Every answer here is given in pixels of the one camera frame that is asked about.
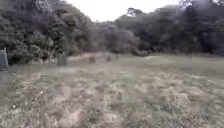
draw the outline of wooden post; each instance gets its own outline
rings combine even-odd
[[[7,56],[7,49],[4,48],[4,52],[5,52],[5,62],[6,62],[6,66],[7,68],[9,67],[9,62],[8,62],[8,56]]]

